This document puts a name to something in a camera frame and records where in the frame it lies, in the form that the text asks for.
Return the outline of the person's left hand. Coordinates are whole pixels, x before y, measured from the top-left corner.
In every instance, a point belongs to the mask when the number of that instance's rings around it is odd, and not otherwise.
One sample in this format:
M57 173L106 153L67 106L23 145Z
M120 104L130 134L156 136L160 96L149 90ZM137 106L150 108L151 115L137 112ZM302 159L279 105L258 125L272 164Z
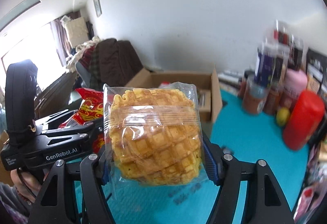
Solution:
M28 200L31 203L35 203L42 184L29 172L12 170L10 175L20 196L26 201Z

